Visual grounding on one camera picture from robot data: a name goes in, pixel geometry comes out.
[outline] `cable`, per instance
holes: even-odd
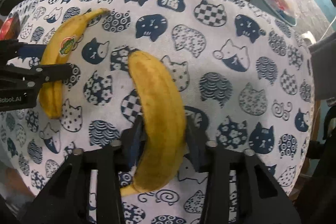
[[[325,31],[325,33],[322,35],[321,39],[319,40],[319,42],[323,39],[323,37],[326,35],[326,33],[328,32],[329,28],[331,25],[333,25],[334,21],[336,20],[336,16],[334,17],[334,20],[330,23],[330,25],[328,26],[327,30]]]

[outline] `table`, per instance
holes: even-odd
[[[111,13],[92,20],[73,48],[62,118],[48,119],[39,103],[1,113],[0,143],[34,194],[74,147],[99,149],[141,114],[127,67],[135,49],[153,54],[168,68],[186,113],[209,139],[237,151],[252,148],[291,192],[314,109],[310,54],[298,33],[242,0],[25,0],[9,16],[18,12],[24,21],[19,41],[47,44],[62,22],[98,7]],[[10,61],[22,67],[38,62]],[[129,184],[130,173],[119,176],[122,185]],[[230,176],[232,222],[234,171]],[[194,172],[186,155],[163,189],[123,198],[126,223],[196,224],[206,178]]]

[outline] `banana stem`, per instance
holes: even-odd
[[[82,15],[86,21],[92,20],[93,18],[95,18],[96,16],[103,14],[103,13],[107,13],[110,12],[109,9],[106,8],[99,8],[97,10],[94,10],[92,12],[89,12],[87,14]]]

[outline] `white fabric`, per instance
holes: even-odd
[[[19,41],[48,43],[62,21],[98,7],[112,12],[90,22],[75,44],[60,121],[47,119],[39,103],[0,117],[1,143],[6,150],[9,144],[11,162],[34,194],[73,147],[98,149],[132,126],[141,111],[127,72],[135,48],[167,66],[186,113],[209,139],[239,151],[250,146],[290,193],[305,158],[314,106],[310,54],[291,27],[242,0],[26,0],[11,14],[29,16]],[[29,67],[38,60],[10,63]],[[204,202],[206,177],[195,174],[185,158],[160,191],[123,198],[127,224],[159,222],[161,215],[191,223],[200,216],[197,200]],[[121,181],[128,183],[127,174]]]

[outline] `banana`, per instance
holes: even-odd
[[[133,183],[120,189],[121,196],[165,186],[176,175],[185,149],[184,106],[169,71],[142,51],[131,53],[128,66],[140,97],[147,141]]]
[[[84,15],[74,16],[63,22],[52,36],[44,50],[41,65],[65,64],[68,61],[73,44],[84,33],[88,21],[109,12],[100,8]],[[62,113],[62,81],[44,83],[39,94],[40,104],[51,119],[57,119]]]

